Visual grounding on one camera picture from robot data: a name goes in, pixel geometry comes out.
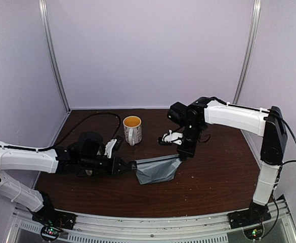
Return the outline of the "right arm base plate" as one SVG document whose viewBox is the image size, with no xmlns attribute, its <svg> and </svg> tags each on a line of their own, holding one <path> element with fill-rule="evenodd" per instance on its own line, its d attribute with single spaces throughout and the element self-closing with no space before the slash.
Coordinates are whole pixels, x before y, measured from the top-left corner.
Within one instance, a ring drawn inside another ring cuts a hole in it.
<svg viewBox="0 0 296 243">
<path fill-rule="evenodd" d="M 264 222 L 271 218 L 269 212 L 261 214 L 250 209 L 228 214 L 231 229 L 243 229 L 244 236 L 249 240 L 260 240 L 265 234 Z"/>
</svg>

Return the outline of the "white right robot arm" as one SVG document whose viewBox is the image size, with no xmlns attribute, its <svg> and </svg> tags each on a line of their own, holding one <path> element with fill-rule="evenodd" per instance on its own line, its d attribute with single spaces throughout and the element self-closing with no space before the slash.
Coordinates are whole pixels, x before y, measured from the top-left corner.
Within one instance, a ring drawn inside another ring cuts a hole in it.
<svg viewBox="0 0 296 243">
<path fill-rule="evenodd" d="M 281 110 L 232 105 L 201 97 L 173 104 L 167 117 L 180 130 L 161 137 L 200 173 L 193 214 L 249 207 L 263 211 L 279 181 L 287 144 Z"/>
</svg>

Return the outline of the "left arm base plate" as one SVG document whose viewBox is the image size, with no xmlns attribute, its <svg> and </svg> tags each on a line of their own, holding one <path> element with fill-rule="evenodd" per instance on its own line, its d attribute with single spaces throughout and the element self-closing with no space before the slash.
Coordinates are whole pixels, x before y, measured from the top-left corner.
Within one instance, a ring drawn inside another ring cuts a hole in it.
<svg viewBox="0 0 296 243">
<path fill-rule="evenodd" d="M 40 223 L 40 236 L 44 241 L 52 242 L 59 238 L 64 229 L 72 230 L 76 222 L 76 215 L 62 211 L 32 212 L 32 220 Z"/>
</svg>

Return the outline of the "grey zippered pouch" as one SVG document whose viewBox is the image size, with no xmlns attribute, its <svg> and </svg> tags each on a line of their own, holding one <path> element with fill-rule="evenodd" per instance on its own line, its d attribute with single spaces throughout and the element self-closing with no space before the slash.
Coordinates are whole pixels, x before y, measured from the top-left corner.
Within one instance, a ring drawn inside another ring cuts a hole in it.
<svg viewBox="0 0 296 243">
<path fill-rule="evenodd" d="M 171 181 L 182 161 L 178 154 L 130 162 L 140 185 Z"/>
</svg>

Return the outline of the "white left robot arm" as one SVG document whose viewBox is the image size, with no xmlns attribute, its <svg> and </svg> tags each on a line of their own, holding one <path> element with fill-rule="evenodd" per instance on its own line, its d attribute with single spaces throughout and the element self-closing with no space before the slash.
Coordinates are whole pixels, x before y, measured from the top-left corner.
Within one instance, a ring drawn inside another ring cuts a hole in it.
<svg viewBox="0 0 296 243">
<path fill-rule="evenodd" d="M 36 214 L 49 213 L 55 208 L 50 197 L 33 190 L 9 176 L 7 170 L 39 171 L 48 174 L 72 174 L 81 170 L 107 175 L 119 175 L 132 169 L 132 165 L 114 156 L 123 142 L 117 136 L 107 144 L 95 132 L 83 132 L 78 140 L 67 147 L 25 147 L 0 141 L 0 194 L 12 202 L 24 205 Z"/>
</svg>

